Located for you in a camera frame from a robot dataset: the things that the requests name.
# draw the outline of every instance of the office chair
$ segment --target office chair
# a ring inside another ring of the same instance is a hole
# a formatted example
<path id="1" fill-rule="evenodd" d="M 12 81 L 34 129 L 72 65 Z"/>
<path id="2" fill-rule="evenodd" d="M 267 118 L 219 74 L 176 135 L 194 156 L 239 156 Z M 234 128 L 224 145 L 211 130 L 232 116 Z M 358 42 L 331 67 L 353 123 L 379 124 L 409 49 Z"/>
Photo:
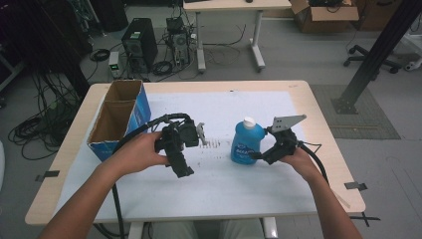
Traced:
<path id="1" fill-rule="evenodd" d="M 360 47 L 358 45 L 354 45 L 354 47 L 350 48 L 348 50 L 348 53 L 349 54 L 354 54 L 356 51 L 359 52 L 360 54 L 362 54 L 363 56 L 348 57 L 347 60 L 343 63 L 343 65 L 345 67 L 348 67 L 348 65 L 350 65 L 350 62 L 363 61 L 363 60 L 365 60 L 366 56 L 369 53 L 368 51 L 366 51 L 365 49 L 363 49 L 362 47 Z M 390 67 L 390 71 L 389 72 L 391 74 L 398 73 L 398 70 L 400 70 L 402 68 L 402 66 L 400 64 L 395 63 L 395 62 L 391 62 L 389 60 L 385 60 L 382 64 Z"/>

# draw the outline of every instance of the cardboard box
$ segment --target cardboard box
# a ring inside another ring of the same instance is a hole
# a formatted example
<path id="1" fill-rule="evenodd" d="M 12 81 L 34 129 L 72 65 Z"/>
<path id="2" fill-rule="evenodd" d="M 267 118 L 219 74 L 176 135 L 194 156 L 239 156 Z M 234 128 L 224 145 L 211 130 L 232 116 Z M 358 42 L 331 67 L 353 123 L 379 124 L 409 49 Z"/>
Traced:
<path id="1" fill-rule="evenodd" d="M 311 7 L 307 0 L 291 0 L 295 22 L 303 33 L 342 32 L 349 21 L 359 19 L 357 7 L 344 0 L 338 7 Z"/>
<path id="2" fill-rule="evenodd" d="M 150 118 L 151 110 L 142 81 L 114 81 L 105 94 L 87 144 L 104 161 L 126 134 Z"/>
<path id="3" fill-rule="evenodd" d="M 382 31 L 402 0 L 355 0 L 359 20 L 352 25 L 359 31 Z"/>

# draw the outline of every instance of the black pole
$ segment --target black pole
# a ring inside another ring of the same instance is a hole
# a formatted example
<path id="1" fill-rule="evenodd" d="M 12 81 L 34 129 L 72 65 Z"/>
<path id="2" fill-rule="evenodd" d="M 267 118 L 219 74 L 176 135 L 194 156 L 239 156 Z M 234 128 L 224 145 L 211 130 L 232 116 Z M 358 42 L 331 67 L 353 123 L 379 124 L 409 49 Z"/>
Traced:
<path id="1" fill-rule="evenodd" d="M 338 114 L 356 114 L 354 104 L 360 94 L 377 74 L 382 63 L 394 50 L 421 11 L 421 0 L 402 0 L 341 97 L 332 100 Z"/>

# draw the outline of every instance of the blue cardboard box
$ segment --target blue cardboard box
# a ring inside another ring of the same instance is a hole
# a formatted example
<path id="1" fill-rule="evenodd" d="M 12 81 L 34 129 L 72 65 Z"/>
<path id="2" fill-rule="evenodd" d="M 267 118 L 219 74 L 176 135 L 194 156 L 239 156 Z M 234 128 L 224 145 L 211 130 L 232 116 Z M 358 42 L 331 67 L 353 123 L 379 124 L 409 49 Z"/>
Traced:
<path id="1" fill-rule="evenodd" d="M 143 82 L 111 83 L 88 138 L 89 148 L 104 161 L 128 133 L 150 121 L 151 110 Z"/>

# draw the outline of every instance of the blue bottle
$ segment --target blue bottle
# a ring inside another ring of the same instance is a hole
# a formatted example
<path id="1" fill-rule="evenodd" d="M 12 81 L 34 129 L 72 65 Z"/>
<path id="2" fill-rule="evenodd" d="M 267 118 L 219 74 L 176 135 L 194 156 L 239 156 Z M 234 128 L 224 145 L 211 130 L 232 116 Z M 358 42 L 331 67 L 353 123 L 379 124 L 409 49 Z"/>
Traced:
<path id="1" fill-rule="evenodd" d="M 241 164 L 254 164 L 257 160 L 249 156 L 249 152 L 260 151 L 264 129 L 254 119 L 245 119 L 236 125 L 236 134 L 232 143 L 231 158 Z"/>

